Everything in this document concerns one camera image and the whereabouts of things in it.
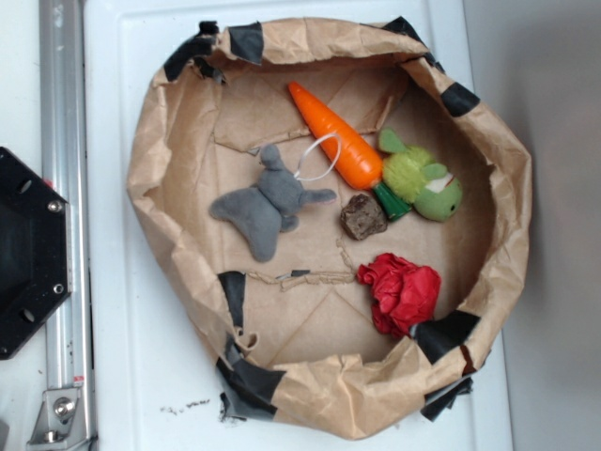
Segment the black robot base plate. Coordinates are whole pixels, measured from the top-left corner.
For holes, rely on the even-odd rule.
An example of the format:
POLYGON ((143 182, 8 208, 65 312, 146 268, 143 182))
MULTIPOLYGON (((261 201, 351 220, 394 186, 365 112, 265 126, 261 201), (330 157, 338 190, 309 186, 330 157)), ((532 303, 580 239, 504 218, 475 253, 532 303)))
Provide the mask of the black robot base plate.
POLYGON ((70 292, 69 203, 1 148, 1 359, 13 358, 70 292))

